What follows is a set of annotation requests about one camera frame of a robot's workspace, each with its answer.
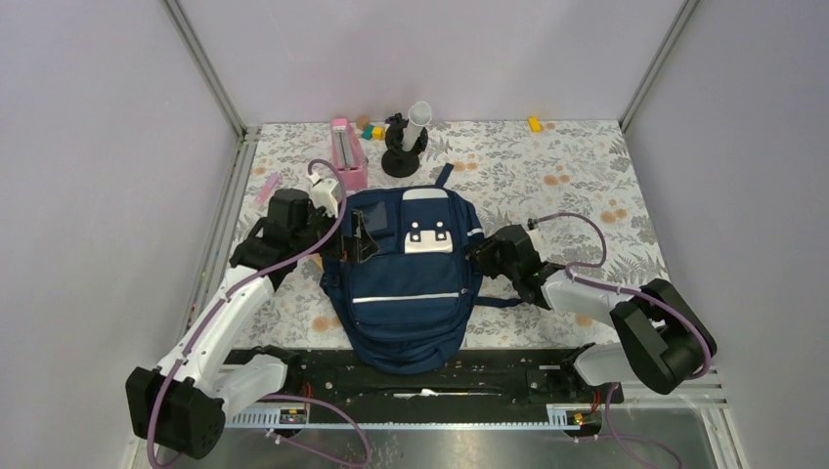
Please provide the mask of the navy blue backpack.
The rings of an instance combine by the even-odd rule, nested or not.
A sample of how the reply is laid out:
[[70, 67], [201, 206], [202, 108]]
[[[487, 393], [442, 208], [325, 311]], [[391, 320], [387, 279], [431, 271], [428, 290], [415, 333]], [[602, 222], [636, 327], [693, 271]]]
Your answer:
[[325, 258], [320, 280], [360, 360], [382, 372], [414, 375], [453, 357], [477, 306], [508, 308], [519, 298], [479, 294], [484, 276], [466, 249], [484, 239], [473, 204], [445, 184], [356, 192], [348, 212], [362, 215], [378, 250], [360, 263]]

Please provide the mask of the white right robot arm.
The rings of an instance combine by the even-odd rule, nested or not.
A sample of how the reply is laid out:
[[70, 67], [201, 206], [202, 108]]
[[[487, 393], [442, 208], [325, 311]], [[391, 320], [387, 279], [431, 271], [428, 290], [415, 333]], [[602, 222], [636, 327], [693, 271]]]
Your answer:
[[718, 351], [713, 335], [665, 279], [626, 287], [580, 276], [572, 266], [543, 260], [533, 232], [519, 225], [472, 244], [467, 257], [485, 276], [506, 277], [525, 303], [580, 314], [616, 331], [616, 342], [582, 347], [562, 373], [560, 387], [570, 401], [583, 403], [600, 385], [631, 380], [669, 395], [705, 375]]

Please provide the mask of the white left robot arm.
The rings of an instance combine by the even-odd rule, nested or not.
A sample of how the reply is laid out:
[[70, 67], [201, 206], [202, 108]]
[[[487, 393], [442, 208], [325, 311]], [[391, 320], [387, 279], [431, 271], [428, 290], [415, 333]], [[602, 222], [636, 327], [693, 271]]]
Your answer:
[[361, 263], [378, 250], [362, 213], [333, 192], [275, 191], [193, 326], [154, 368], [136, 367], [126, 380], [133, 432], [146, 441], [152, 467], [163, 465], [157, 446], [202, 459], [225, 425], [255, 402], [270, 394], [297, 398], [304, 378], [285, 359], [264, 354], [228, 374], [220, 369], [245, 324], [301, 259]]

